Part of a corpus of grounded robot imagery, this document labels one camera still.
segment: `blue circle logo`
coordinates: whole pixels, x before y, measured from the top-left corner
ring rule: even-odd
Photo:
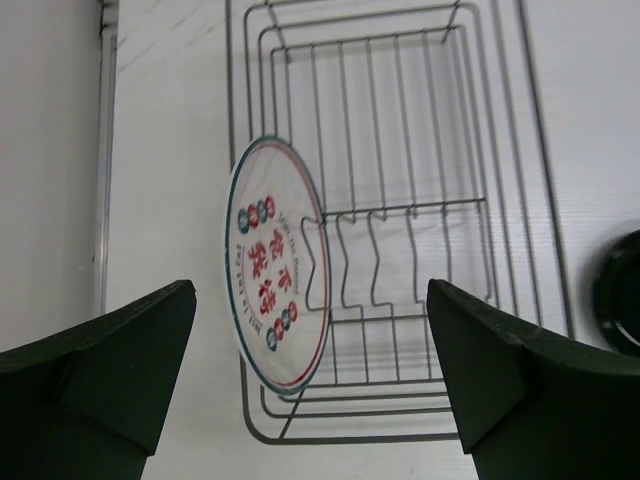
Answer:
[[[278,348],[278,339],[276,338],[276,332],[271,327],[269,327],[269,330],[267,330],[267,346],[272,352],[275,352]]]
[[[289,314],[289,310],[282,311],[282,325],[285,330],[289,330],[289,327],[291,326],[291,315]]]
[[[258,200],[257,208],[258,217],[260,217],[260,223],[265,223],[268,218],[267,205],[262,200]]]
[[[249,231],[249,214],[244,208],[238,212],[238,228],[243,235]]]

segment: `white table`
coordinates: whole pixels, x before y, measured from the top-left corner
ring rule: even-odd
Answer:
[[[580,282],[594,249],[640,227],[640,4],[530,2],[578,338],[598,342]],[[235,2],[242,14],[246,0]],[[475,478],[456,442],[266,447],[241,415],[224,305],[229,165],[224,2],[120,4],[107,305],[176,278],[198,313],[157,455],[145,478]]]

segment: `metal dish rack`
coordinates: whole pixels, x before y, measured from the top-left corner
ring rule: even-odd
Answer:
[[[331,252],[308,388],[278,397],[241,359],[264,443],[457,438],[429,278],[573,337],[526,5],[400,3],[265,1],[242,16],[227,0],[232,163],[256,136],[291,142],[324,213],[302,228],[326,229]]]

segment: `white plate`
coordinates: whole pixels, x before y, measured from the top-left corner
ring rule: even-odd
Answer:
[[[315,373],[329,325],[329,247],[318,194],[291,146],[255,140],[231,174],[227,294],[240,350],[279,395]]]

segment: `black round object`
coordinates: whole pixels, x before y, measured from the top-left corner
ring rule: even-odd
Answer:
[[[593,284],[593,308],[607,341],[640,357],[640,230],[607,253]]]

